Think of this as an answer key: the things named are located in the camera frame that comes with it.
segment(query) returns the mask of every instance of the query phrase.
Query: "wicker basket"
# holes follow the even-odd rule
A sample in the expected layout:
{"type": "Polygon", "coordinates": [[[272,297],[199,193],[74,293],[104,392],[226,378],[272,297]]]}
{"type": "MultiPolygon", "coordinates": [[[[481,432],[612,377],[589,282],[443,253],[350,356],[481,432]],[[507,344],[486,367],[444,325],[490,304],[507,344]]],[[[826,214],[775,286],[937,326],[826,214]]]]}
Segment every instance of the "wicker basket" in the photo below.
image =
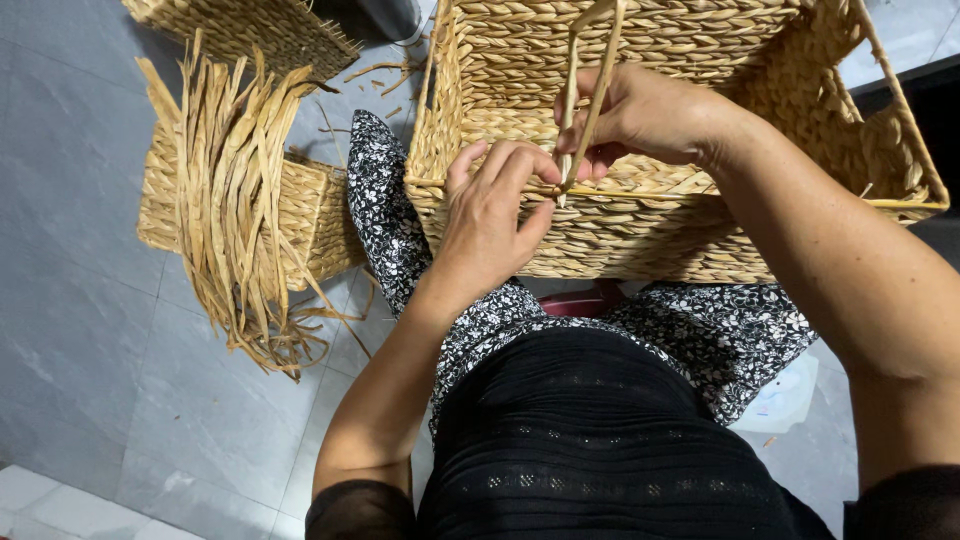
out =
{"type": "Polygon", "coordinates": [[[280,77],[313,65],[326,81],[359,58],[358,44],[339,25],[322,21],[297,0],[121,0],[133,19],[180,41],[204,30],[204,52],[224,61],[263,50],[267,71],[280,77]]]}
{"type": "MultiPolygon", "coordinates": [[[[280,230],[290,239],[317,282],[367,261],[350,220],[347,175],[333,167],[287,154],[280,188],[280,230]]],[[[153,248],[180,252],[177,243],[177,149],[159,123],[147,151],[136,234],[153,248]]],[[[304,290],[307,279],[286,254],[287,288],[304,290]]]]}
{"type": "MultiPolygon", "coordinates": [[[[445,169],[485,138],[550,151],[552,105],[564,85],[567,27],[591,2],[441,0],[406,166],[407,196],[436,250],[444,234],[445,169]]],[[[769,120],[851,192],[908,224],[946,209],[948,195],[862,0],[642,0],[628,5],[618,61],[711,86],[769,120]],[[867,37],[893,103],[864,119],[837,64],[867,37]]],[[[597,64],[609,22],[580,34],[597,64]]],[[[525,209],[549,196],[532,178],[525,209]]],[[[554,213],[524,276],[683,282],[766,282],[773,276],[710,176],[642,156],[583,181],[554,213]]]]}

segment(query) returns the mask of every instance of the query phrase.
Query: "floral pants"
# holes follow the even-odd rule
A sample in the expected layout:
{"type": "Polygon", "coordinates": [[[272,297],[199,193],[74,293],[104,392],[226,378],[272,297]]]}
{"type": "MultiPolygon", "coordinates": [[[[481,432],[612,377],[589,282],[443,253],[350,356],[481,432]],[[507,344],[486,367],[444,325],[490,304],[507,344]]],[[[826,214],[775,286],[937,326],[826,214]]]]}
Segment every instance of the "floral pants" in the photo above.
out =
{"type": "MultiPolygon", "coordinates": [[[[395,318],[432,256],[403,192],[406,154],[365,110],[353,115],[350,214],[395,318]]],[[[444,396],[478,363],[527,332],[583,327],[635,341],[697,388],[717,422],[739,418],[760,388],[817,338],[776,283],[654,282],[597,319],[547,315],[510,279],[473,303],[446,335],[437,364],[434,418],[444,396]]]]}

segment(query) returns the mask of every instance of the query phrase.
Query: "woven panel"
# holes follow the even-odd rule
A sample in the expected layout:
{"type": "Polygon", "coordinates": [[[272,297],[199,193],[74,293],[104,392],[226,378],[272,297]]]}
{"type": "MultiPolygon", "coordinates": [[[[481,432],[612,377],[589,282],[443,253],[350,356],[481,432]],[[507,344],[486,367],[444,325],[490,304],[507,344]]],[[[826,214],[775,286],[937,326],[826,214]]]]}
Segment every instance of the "woven panel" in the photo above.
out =
{"type": "Polygon", "coordinates": [[[267,71],[283,77],[313,66],[326,81],[359,58],[359,48],[340,27],[322,21],[296,0],[121,0],[133,19],[181,41],[204,30],[204,52],[237,61],[254,45],[263,51],[267,71]]]}
{"type": "MultiPolygon", "coordinates": [[[[147,245],[174,253],[177,244],[177,149],[159,123],[147,151],[136,233],[147,245]]],[[[366,262],[350,220],[343,169],[287,155],[280,185],[280,230],[297,248],[317,282],[366,262]]],[[[284,253],[287,287],[304,290],[307,280],[284,253]]]]}
{"type": "MultiPolygon", "coordinates": [[[[591,2],[441,0],[407,160],[407,196],[432,249],[444,234],[445,169],[479,138],[551,151],[565,82],[567,25],[591,2]]],[[[580,34],[597,64],[610,24],[580,34]]],[[[882,49],[859,0],[641,0],[628,6],[618,59],[710,86],[769,120],[856,194],[902,224],[949,204],[900,87],[864,120],[836,65],[864,38],[882,49]]],[[[531,178],[529,211],[549,191],[531,178]]],[[[773,279],[705,172],[646,157],[582,181],[520,275],[684,282],[773,279]]]]}

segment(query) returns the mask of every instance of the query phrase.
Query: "basket rim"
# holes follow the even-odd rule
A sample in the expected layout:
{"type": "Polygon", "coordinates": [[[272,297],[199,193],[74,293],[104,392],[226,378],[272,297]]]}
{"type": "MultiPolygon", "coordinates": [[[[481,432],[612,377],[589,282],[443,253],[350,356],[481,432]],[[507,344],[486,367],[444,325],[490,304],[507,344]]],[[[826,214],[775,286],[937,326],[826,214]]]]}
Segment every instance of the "basket rim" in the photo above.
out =
{"type": "MultiPolygon", "coordinates": [[[[454,1],[455,0],[438,0],[437,22],[440,22],[442,10],[452,9],[454,1]]],[[[870,14],[867,11],[866,5],[863,3],[863,0],[852,0],[851,7],[856,11],[860,22],[863,24],[863,38],[857,44],[862,43],[863,39],[868,39],[870,41],[872,54],[883,70],[883,80],[893,94],[893,100],[888,107],[896,106],[897,113],[905,124],[904,134],[913,139],[912,142],[914,142],[916,148],[920,150],[919,161],[922,163],[925,172],[927,173],[925,176],[927,176],[926,183],[928,187],[926,199],[921,202],[903,201],[900,199],[864,198],[863,200],[872,207],[878,209],[947,210],[950,207],[949,193],[947,192],[947,188],[944,186],[943,179],[940,177],[940,174],[933,163],[933,158],[930,156],[929,150],[926,148],[926,143],[924,142],[923,136],[920,134],[920,128],[917,125],[916,118],[914,117],[913,111],[910,109],[909,104],[906,101],[906,97],[903,94],[903,90],[900,87],[900,80],[897,78],[897,74],[893,70],[890,61],[887,58],[886,52],[879,41],[879,37],[876,35],[876,29],[873,21],[870,18],[870,14]]],[[[423,73],[423,79],[425,81],[430,80],[430,74],[435,64],[434,53],[440,46],[440,43],[437,40],[437,32],[438,29],[443,27],[443,24],[437,24],[430,31],[430,42],[427,49],[426,68],[423,73]]],[[[423,85],[420,89],[420,96],[417,102],[417,119],[414,125],[414,137],[411,143],[411,148],[405,167],[406,170],[404,171],[403,177],[403,183],[409,187],[443,187],[445,185],[445,180],[419,178],[412,174],[413,161],[416,160],[417,151],[419,150],[420,146],[420,137],[418,135],[422,132],[423,124],[426,122],[426,114],[424,114],[424,112],[426,110],[426,100],[428,98],[429,90],[430,85],[423,85]]],[[[843,87],[842,91],[848,93],[845,87],[843,87]]],[[[543,196],[560,195],[560,190],[555,187],[528,186],[528,189],[524,189],[524,192],[536,192],[543,196]]],[[[705,200],[702,199],[703,197],[721,197],[719,194],[707,193],[637,193],[633,191],[602,191],[590,187],[580,187],[578,185],[571,187],[567,191],[567,194],[573,197],[606,197],[612,199],[645,199],[652,201],[698,201],[705,200]]]]}
{"type": "MultiPolygon", "coordinates": [[[[443,187],[445,182],[442,180],[430,180],[407,176],[403,183],[411,187],[443,187]]],[[[523,193],[537,193],[544,197],[560,195],[557,187],[539,187],[527,185],[523,193]]],[[[574,197],[604,197],[607,199],[640,199],[647,201],[698,201],[698,200],[716,200],[722,198],[722,195],[715,193],[643,193],[637,191],[604,191],[593,189],[591,187],[571,187],[567,193],[574,197]]],[[[881,209],[943,209],[949,208],[949,203],[944,202],[913,202],[902,201],[900,199],[862,199],[872,207],[881,209]]]]}

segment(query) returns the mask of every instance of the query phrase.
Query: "woman's right hand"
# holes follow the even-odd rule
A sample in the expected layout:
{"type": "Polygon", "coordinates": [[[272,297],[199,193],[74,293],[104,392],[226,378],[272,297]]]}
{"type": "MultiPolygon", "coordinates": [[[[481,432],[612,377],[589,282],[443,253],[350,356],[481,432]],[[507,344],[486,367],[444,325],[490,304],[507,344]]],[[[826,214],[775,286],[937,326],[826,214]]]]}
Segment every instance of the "woman's right hand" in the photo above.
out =
{"type": "MultiPolygon", "coordinates": [[[[577,72],[577,96],[592,95],[598,68],[577,72]]],[[[566,91],[557,96],[554,120],[560,125],[566,91]]],[[[555,153],[574,154],[583,136],[589,108],[579,110],[560,134],[555,153]]],[[[600,116],[578,176],[602,178],[613,162],[643,154],[674,165],[708,165],[724,146],[725,126],[748,112],[720,94],[673,79],[635,63],[613,67],[600,116]]]]}

